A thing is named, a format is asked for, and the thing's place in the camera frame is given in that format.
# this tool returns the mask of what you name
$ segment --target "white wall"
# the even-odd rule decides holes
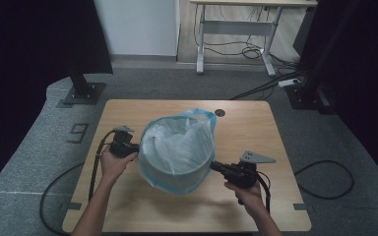
[[[179,0],[94,0],[110,54],[176,56]]]

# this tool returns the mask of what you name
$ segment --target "tripod base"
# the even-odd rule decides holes
[[[67,94],[66,98],[63,100],[65,105],[95,105],[99,100],[100,94],[105,88],[105,83],[88,83],[89,89],[85,94],[78,94],[76,89],[72,87]]]
[[[286,87],[285,91],[293,109],[318,110],[322,114],[335,114],[333,107],[327,100],[323,100],[320,92],[317,92],[311,99],[304,99],[300,93],[301,88]]]

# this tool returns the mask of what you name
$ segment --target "gray carpet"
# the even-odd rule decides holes
[[[39,202],[45,188],[72,166],[83,162],[107,100],[229,99],[270,79],[265,73],[208,70],[203,76],[185,69],[115,69],[114,75],[86,75],[104,82],[97,105],[58,106],[71,87],[69,79],[51,85],[47,100],[23,143],[0,174],[0,235],[54,235],[40,221]],[[261,94],[244,99],[256,99]],[[284,235],[378,235],[378,167],[336,115],[293,110],[285,92],[275,88],[271,105],[293,171],[317,160],[335,160],[355,179],[353,190],[338,200],[321,200],[306,193],[312,229]],[[87,124],[81,140],[81,131]],[[67,204],[81,167],[61,178],[43,205],[48,224],[61,230]],[[321,164],[297,176],[313,192],[332,196],[345,190],[347,174],[338,166]]]

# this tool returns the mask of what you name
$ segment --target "power strip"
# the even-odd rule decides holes
[[[299,85],[299,84],[300,84],[300,80],[298,80],[298,79],[291,79],[291,80],[285,80],[285,81],[279,82],[279,87],[283,88],[283,87],[293,86],[293,85]]]

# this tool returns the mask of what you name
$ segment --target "forearm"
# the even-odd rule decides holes
[[[278,226],[275,224],[273,219],[270,217],[264,205],[258,205],[254,212],[252,212],[252,217],[257,225],[257,228],[263,236],[280,236],[282,235]]]
[[[72,235],[100,235],[113,184],[101,179]]]

